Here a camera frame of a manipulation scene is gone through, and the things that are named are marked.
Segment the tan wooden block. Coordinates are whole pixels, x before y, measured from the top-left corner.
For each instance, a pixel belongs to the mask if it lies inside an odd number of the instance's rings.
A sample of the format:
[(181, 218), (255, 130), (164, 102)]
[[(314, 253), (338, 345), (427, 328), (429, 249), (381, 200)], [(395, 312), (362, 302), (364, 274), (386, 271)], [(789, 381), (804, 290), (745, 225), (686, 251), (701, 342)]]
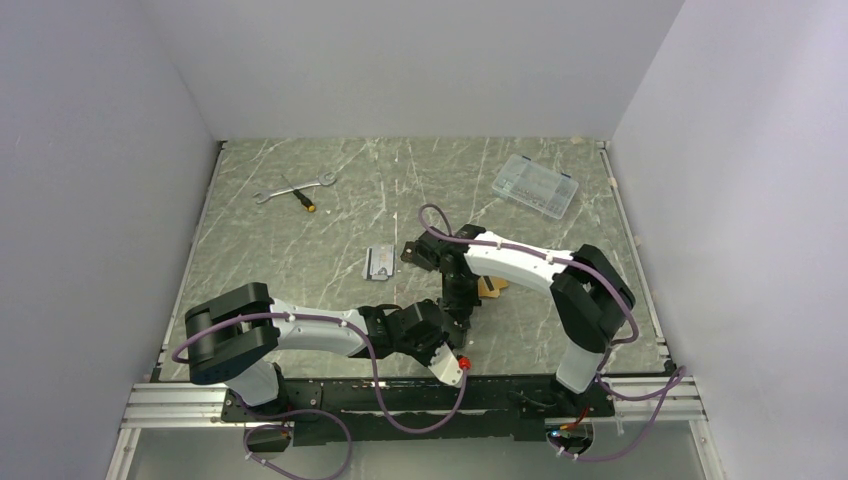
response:
[(499, 298), (502, 291), (508, 287), (509, 282), (499, 277), (480, 276), (478, 279), (478, 295), (480, 298)]

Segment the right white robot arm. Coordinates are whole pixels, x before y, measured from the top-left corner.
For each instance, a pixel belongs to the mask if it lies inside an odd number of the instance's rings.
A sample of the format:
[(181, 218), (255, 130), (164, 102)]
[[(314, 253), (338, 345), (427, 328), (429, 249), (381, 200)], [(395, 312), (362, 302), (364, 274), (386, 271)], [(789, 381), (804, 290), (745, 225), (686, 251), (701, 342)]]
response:
[(574, 415), (590, 399), (589, 386), (626, 323), (638, 337), (632, 311), (636, 298), (597, 247), (549, 250), (474, 230), (469, 237), (434, 234), (444, 248), (460, 254), (460, 264), (477, 276), (494, 276), (549, 298), (556, 308), (566, 346), (555, 372), (551, 401), (557, 411)]

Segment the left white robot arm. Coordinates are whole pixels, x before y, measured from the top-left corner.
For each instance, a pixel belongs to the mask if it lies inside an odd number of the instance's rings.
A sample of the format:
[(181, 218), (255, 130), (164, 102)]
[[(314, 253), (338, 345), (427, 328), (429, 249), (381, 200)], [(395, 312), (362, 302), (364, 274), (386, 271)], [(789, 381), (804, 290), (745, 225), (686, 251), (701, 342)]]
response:
[(462, 384), (469, 361), (453, 351), (454, 324), (436, 303), (360, 306), (344, 311), (298, 307), (251, 282), (188, 310), (186, 341), (172, 359), (195, 385), (223, 383), (264, 420), (287, 406), (277, 350), (320, 351), (345, 358), (407, 356), (442, 384)]

